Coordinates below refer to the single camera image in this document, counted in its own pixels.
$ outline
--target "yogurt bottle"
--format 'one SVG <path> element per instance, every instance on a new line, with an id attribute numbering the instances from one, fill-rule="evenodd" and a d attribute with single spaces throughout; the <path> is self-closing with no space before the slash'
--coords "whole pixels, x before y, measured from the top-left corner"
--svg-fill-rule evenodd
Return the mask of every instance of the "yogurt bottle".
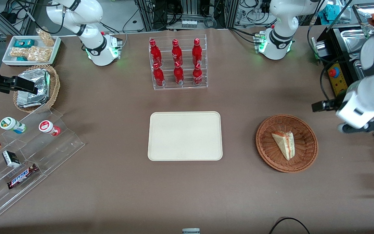
<path id="1" fill-rule="evenodd" d="M 48 120 L 44 120 L 43 122 L 40 123 L 38 126 L 38 129 L 44 133 L 51 134 L 52 136 L 57 136 L 60 134 L 61 129 L 58 126 L 55 126 L 53 123 L 51 123 Z"/>
<path id="2" fill-rule="evenodd" d="M 4 130 L 13 131 L 18 134 L 25 132 L 27 129 L 25 124 L 22 124 L 11 117 L 3 118 L 3 120 L 1 120 L 0 127 Z"/>

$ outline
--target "acrylic bottle rack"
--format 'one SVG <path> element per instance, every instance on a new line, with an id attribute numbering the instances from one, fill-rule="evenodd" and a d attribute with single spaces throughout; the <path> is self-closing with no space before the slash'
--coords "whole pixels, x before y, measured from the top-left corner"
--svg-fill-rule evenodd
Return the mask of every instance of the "acrylic bottle rack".
<path id="1" fill-rule="evenodd" d="M 194 39 L 200 39 L 200 46 L 202 47 L 202 83 L 199 86 L 193 85 L 193 46 Z M 151 46 L 149 46 L 150 55 L 150 65 L 151 65 L 151 75 L 153 78 L 153 86 L 155 90 L 165 90 L 165 89 L 185 89 L 185 88 L 207 88 L 209 86 L 208 74 L 207 74 L 207 36 L 206 34 L 201 35 L 189 35 L 189 36 L 170 36 L 170 37 L 150 37 L 154 39 L 157 46 L 161 50 L 162 56 L 162 71 L 165 78 L 165 86 L 158 86 L 154 79 L 154 68 L 153 68 L 153 58 L 150 53 Z M 178 44 L 181 48 L 183 65 L 181 66 L 184 71 L 184 84 L 178 85 L 174 78 L 174 60 L 172 58 L 172 40 L 177 39 Z"/>
<path id="2" fill-rule="evenodd" d="M 55 109 L 41 106 L 20 121 L 27 126 L 24 133 L 5 131 L 0 135 L 0 215 L 85 145 L 67 128 L 61 116 Z M 59 126 L 60 134 L 52 136 L 41 132 L 38 125 L 43 120 Z M 16 154 L 21 163 L 19 167 L 6 165 L 2 156 L 5 150 Z M 7 183 L 34 163 L 39 170 L 16 187 L 8 189 Z"/>

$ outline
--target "sandwich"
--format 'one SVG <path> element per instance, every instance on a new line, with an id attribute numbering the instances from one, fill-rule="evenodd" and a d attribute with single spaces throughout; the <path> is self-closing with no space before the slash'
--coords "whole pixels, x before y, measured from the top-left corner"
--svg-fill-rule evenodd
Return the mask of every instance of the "sandwich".
<path id="1" fill-rule="evenodd" d="M 272 133 L 272 137 L 288 161 L 295 156 L 294 135 L 292 132 L 276 131 Z"/>

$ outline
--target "basket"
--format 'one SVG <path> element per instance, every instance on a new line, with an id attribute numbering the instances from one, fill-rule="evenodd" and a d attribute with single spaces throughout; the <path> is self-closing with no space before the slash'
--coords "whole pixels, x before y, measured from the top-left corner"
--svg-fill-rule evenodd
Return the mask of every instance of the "basket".
<path id="1" fill-rule="evenodd" d="M 294 135 L 295 156 L 285 159 L 271 133 L 289 132 Z M 318 141 L 313 130 L 300 118 L 289 114 L 277 114 L 264 120 L 256 132 L 256 147 L 264 161 L 280 172 L 301 172 L 317 158 Z"/>
<path id="2" fill-rule="evenodd" d="M 56 70 L 50 66 L 50 65 L 36 65 L 32 66 L 31 68 L 28 68 L 27 71 L 33 70 L 33 69 L 46 69 L 50 74 L 50 97 L 46 104 L 44 104 L 47 108 L 50 108 L 54 105 L 56 102 L 57 96 L 58 96 L 58 90 L 60 89 L 60 80 L 58 79 L 58 75 L 56 73 Z M 31 107 L 31 108 L 21 108 L 17 105 L 17 97 L 18 97 L 18 91 L 14 92 L 14 105 L 19 109 L 20 111 L 25 111 L 27 113 L 31 113 L 35 111 L 39 106 Z"/>

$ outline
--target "red emergency stop button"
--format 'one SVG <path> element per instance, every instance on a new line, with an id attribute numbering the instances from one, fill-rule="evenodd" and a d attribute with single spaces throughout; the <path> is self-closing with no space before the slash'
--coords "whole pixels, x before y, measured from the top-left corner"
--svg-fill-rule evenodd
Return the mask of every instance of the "red emergency stop button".
<path id="1" fill-rule="evenodd" d="M 328 75 L 333 78 L 337 78 L 340 74 L 340 71 L 338 68 L 333 68 L 330 71 L 328 71 Z"/>

